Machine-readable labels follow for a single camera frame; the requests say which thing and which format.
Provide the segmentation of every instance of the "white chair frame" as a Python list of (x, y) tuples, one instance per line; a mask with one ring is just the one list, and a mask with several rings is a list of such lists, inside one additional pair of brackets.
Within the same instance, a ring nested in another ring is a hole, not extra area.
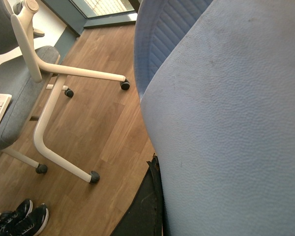
[[(90, 174), (87, 174), (86, 172), (79, 169), (69, 161), (65, 160), (52, 150), (48, 149), (44, 144), (43, 135), (61, 91), (68, 88), (64, 85), (65, 79), (68, 75), (113, 80), (119, 82), (125, 82), (126, 78), (123, 75), (80, 69), (58, 64), (50, 64), (41, 60), (34, 49), (32, 24), (33, 16), (36, 12), (38, 12), (38, 10), (39, 6), (35, 0), (24, 0), (22, 1), (21, 12), (18, 15), (11, 15), (11, 23), (15, 36), (17, 38), (24, 60), (29, 68), (33, 80), (37, 83), (42, 81), (40, 70), (58, 74), (55, 83), (46, 87), (46, 89), (51, 89), (52, 91), (34, 130), (34, 145), (39, 153), (41, 153), (44, 157), (48, 158), (52, 162), (58, 164), (62, 168), (75, 174), (77, 177), (83, 179), (88, 183), (96, 183), (99, 180), (98, 173), (96, 173), (95, 171), (91, 171)], [(23, 161), (35, 168), (38, 168), (39, 166), (38, 162), (13, 150), (10, 147), (2, 150), (2, 152), (15, 157), (16, 159), (19, 159), (20, 161)]]

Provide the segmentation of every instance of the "gray chair seat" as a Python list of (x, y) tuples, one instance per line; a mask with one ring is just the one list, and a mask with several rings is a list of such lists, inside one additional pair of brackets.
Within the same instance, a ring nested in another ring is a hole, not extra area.
[[(55, 63), (58, 51), (51, 46), (36, 50), (38, 56), (48, 63)], [(0, 123), (0, 150), (12, 145), (20, 136), (42, 90), (51, 78), (51, 73), (42, 73), (43, 81), (35, 83), (30, 76), (23, 56), (0, 65), (0, 93), (12, 95), (11, 102)]]

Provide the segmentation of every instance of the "white shoe sole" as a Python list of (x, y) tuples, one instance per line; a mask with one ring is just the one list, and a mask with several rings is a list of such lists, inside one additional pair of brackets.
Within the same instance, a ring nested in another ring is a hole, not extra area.
[(40, 229), (37, 231), (37, 233), (35, 233), (33, 236), (39, 235), (44, 230), (44, 228), (47, 225), (48, 217), (49, 217), (49, 211), (48, 211), (48, 209), (46, 209), (46, 216), (45, 216), (44, 222), (43, 222), (42, 226), (40, 227)]

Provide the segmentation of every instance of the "sneaker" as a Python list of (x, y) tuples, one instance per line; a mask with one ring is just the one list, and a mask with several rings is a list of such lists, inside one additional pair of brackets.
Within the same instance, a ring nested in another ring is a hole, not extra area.
[(14, 212), (0, 219), (0, 233), (6, 232), (11, 227), (23, 220), (33, 209), (33, 202), (25, 199)]
[(46, 227), (49, 212), (45, 204), (33, 210), (27, 217), (9, 229), (9, 236), (37, 236)]

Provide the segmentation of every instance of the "gray office chair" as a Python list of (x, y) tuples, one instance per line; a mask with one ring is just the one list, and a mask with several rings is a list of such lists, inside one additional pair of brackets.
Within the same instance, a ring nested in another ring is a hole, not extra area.
[[(17, 46), (20, 46), (23, 54), (0, 65), (0, 93), (12, 95), (0, 123), (0, 151), (35, 167), (38, 173), (47, 171), (45, 165), (40, 165), (9, 146), (21, 135), (44, 90), (52, 89), (34, 131), (34, 145), (43, 156), (59, 166), (89, 183), (96, 183), (99, 181), (97, 172), (85, 173), (44, 145), (45, 128), (61, 91), (65, 90), (67, 96), (73, 96), (72, 91), (64, 85), (67, 75), (119, 81), (123, 90), (129, 89), (130, 84), (122, 75), (57, 65), (59, 53), (54, 47), (45, 46), (35, 50), (34, 33), (41, 33), (33, 29), (32, 18), (38, 10), (36, 1), (24, 0), (15, 6), (16, 12), (12, 14), (10, 6), (0, 0), (0, 54)], [(58, 74), (56, 82), (48, 85), (53, 74)]]
[[(136, 32), (151, 23), (148, 34), (173, 38), (150, 16), (181, 6), (143, 1)], [(178, 17), (168, 20), (180, 31)], [(136, 52), (155, 48), (148, 37), (136, 37)], [(157, 62), (135, 58), (146, 70)], [(135, 79), (160, 164), (164, 235), (295, 235), (295, 1), (214, 0), (155, 70)]]

